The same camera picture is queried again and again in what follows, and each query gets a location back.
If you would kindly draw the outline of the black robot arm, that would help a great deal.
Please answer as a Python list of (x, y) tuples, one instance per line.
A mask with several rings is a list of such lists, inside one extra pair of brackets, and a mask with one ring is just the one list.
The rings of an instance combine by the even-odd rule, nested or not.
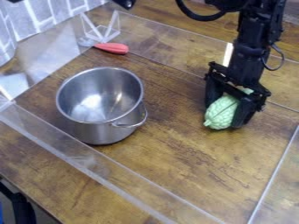
[(266, 106), (271, 92), (260, 84), (270, 52), (278, 49), (283, 32), (286, 0), (204, 0), (218, 13), (203, 16), (195, 13), (183, 0), (175, 0), (183, 14), (208, 22), (236, 12), (238, 38), (234, 40), (228, 65), (210, 63), (206, 73), (206, 114), (203, 125), (214, 130), (239, 128)]

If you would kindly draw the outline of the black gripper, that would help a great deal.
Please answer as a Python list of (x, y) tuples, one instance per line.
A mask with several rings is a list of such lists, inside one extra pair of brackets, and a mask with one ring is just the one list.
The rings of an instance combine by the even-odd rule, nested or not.
[(271, 95), (259, 80), (264, 72), (270, 48), (260, 40), (258, 42), (234, 41), (234, 50), (228, 65), (215, 61), (210, 63), (206, 73), (204, 103), (208, 107), (224, 93), (239, 100), (232, 117), (231, 127), (240, 128), (252, 118), (256, 111), (266, 105)]

